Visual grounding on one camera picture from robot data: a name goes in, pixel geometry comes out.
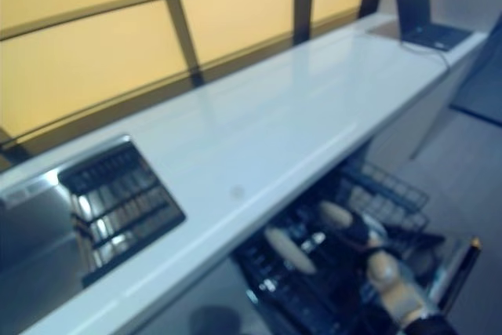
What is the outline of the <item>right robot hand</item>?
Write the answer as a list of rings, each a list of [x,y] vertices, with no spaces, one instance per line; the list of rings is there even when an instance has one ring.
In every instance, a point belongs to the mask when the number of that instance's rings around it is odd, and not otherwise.
[[[341,209],[339,220],[339,237],[359,253],[381,248],[387,241],[387,231],[381,222],[374,217]]]

